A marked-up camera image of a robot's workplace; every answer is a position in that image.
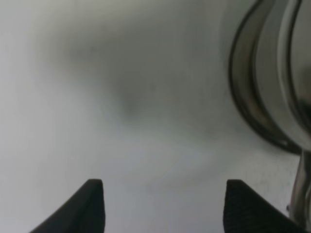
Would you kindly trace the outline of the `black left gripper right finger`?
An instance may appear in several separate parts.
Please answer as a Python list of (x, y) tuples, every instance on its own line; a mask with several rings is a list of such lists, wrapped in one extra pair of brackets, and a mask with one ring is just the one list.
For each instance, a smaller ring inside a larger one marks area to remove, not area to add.
[(304, 233), (242, 180), (227, 180), (223, 211), (225, 233)]

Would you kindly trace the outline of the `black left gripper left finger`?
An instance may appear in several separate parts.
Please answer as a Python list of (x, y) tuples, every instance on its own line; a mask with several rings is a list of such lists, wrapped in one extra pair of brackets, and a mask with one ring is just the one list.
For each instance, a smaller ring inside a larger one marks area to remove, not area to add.
[(100, 179), (87, 180), (33, 233), (103, 233), (104, 188)]

